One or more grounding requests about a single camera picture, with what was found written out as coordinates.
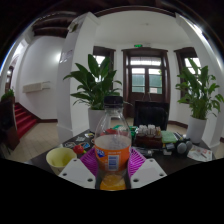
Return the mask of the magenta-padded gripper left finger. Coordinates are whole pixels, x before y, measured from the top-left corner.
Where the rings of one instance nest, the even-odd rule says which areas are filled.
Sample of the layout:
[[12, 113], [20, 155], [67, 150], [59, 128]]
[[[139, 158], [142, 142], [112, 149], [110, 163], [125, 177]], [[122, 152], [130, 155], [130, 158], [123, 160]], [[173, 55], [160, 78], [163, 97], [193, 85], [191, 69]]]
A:
[[87, 151], [80, 159], [72, 159], [59, 176], [84, 188], [94, 189], [98, 174], [95, 149]]

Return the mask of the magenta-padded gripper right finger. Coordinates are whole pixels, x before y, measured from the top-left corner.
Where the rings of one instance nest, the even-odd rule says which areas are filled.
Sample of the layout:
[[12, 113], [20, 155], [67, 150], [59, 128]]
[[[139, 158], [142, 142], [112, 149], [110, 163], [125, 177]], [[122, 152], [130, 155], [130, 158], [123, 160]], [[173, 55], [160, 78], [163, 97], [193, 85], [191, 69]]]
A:
[[134, 148], [130, 151], [127, 171], [132, 189], [143, 187], [166, 176], [155, 159], [146, 159]]

